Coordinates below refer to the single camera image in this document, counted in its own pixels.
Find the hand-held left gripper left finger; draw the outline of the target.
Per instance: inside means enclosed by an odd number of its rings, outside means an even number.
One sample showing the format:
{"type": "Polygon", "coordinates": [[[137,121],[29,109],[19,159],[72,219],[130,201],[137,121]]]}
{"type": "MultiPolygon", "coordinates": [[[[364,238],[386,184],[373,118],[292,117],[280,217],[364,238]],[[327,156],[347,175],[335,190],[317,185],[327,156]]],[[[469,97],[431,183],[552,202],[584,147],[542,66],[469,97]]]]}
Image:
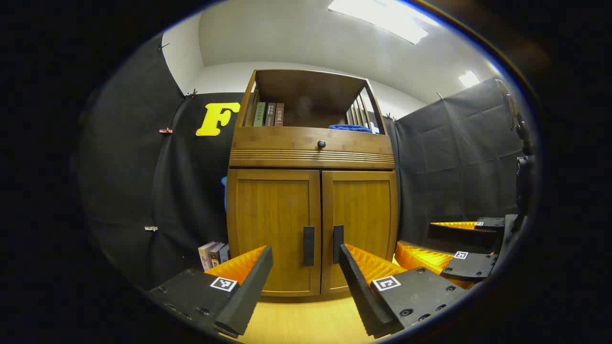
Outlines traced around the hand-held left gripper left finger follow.
{"type": "Polygon", "coordinates": [[[184,270],[146,295],[197,330],[238,338],[245,334],[272,267],[273,249],[262,246],[208,271],[184,270]]]}

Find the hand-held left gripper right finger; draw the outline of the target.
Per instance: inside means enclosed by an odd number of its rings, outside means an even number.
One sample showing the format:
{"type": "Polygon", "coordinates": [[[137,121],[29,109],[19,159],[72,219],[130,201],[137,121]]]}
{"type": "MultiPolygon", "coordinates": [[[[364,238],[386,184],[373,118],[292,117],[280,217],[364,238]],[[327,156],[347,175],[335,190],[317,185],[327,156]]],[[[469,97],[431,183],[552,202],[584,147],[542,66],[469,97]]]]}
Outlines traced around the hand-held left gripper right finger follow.
{"type": "Polygon", "coordinates": [[[339,266],[374,338],[427,323],[468,292],[424,266],[405,269],[350,244],[339,245],[339,266]]]}

